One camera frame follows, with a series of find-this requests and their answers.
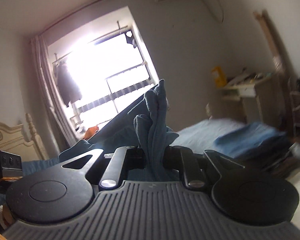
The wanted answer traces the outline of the dark blue garment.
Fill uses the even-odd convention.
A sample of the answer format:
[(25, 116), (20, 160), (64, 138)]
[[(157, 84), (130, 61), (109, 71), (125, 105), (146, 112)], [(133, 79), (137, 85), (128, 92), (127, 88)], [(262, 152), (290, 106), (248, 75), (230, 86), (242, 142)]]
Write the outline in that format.
[(131, 171), (129, 180), (176, 181), (177, 171), (167, 170), (162, 161), (167, 146), (179, 136), (166, 125), (167, 100), (165, 81), (135, 100), (89, 140), (80, 140), (59, 155), (63, 162), (99, 148), (113, 153), (122, 146), (140, 147), (145, 153), (146, 167)]

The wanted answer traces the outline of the dark hanging clothes outside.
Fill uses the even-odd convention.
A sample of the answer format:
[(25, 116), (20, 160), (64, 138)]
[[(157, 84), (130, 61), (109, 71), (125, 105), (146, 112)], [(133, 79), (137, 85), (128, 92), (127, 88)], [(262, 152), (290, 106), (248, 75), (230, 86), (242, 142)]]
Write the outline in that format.
[(53, 73), (56, 78), (56, 85), (63, 103), (69, 107), (70, 103), (81, 100), (82, 94), (77, 83), (75, 83), (65, 61), (60, 61), (53, 67)]

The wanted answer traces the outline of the cream headboard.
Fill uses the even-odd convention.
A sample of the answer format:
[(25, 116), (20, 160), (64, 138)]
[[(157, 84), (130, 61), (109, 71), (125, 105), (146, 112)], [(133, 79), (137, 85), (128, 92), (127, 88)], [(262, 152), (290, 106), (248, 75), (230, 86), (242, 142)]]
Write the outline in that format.
[(7, 126), (0, 122), (0, 150), (21, 156), (22, 161), (47, 160), (49, 155), (45, 149), (41, 136), (38, 134), (30, 113), (25, 118), (31, 134), (27, 141), (22, 133), (23, 124)]

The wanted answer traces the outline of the folded blue garment stack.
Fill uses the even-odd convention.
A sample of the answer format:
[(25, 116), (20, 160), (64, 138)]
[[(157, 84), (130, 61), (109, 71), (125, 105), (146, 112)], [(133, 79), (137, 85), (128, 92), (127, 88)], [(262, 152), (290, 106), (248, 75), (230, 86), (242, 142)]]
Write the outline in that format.
[(250, 159), (272, 150), (286, 150), (292, 145), (286, 132), (261, 122), (253, 122), (220, 136), (213, 144), (218, 152), (234, 159)]

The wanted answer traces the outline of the curtain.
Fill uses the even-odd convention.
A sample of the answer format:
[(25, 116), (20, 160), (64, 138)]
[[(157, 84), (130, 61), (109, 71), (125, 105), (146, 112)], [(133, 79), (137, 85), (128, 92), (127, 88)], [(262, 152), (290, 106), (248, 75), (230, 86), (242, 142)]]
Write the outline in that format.
[(61, 104), (61, 96), (51, 72), (52, 65), (49, 62), (47, 44), (41, 35), (37, 35), (30, 40), (30, 45), (40, 91), (53, 136), (57, 140), (59, 147), (71, 147), (77, 142), (77, 137), (70, 121), (66, 118)]

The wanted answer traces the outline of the cream desk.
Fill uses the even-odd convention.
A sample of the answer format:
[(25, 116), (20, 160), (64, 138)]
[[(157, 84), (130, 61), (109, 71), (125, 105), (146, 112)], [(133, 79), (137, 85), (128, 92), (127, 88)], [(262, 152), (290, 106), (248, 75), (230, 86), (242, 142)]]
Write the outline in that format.
[(263, 122), (277, 127), (280, 124), (280, 90), (276, 74), (269, 74), (259, 80), (248, 80), (220, 89), (222, 99), (238, 101), (243, 108), (247, 123)]

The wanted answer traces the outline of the yellow box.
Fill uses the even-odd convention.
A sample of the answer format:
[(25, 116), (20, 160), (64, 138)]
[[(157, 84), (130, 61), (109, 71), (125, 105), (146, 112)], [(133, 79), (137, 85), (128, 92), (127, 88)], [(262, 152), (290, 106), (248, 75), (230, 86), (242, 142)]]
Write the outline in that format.
[(220, 66), (216, 66), (211, 70), (217, 88), (222, 88), (227, 85), (227, 78)]

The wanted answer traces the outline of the window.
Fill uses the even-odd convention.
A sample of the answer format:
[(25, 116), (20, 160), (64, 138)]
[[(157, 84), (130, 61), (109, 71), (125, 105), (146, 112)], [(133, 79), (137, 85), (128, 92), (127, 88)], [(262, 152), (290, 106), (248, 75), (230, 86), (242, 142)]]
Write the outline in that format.
[(129, 7), (92, 20), (47, 48), (52, 73), (65, 61), (82, 94), (69, 107), (61, 98), (78, 138), (91, 127), (104, 127), (159, 81)]

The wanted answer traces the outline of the long cardboard box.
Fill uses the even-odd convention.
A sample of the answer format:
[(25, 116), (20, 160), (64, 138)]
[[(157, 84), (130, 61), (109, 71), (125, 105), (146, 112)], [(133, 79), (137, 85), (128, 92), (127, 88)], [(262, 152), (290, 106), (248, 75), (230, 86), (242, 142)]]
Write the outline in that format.
[(264, 33), (269, 49), (273, 56), (273, 63), (276, 71), (283, 76), (289, 77), (290, 71), (286, 61), (286, 51), (281, 37), (279, 36), (274, 23), (270, 19), (268, 12), (266, 10), (263, 10), (261, 13), (254, 11), (253, 16), (259, 23)]

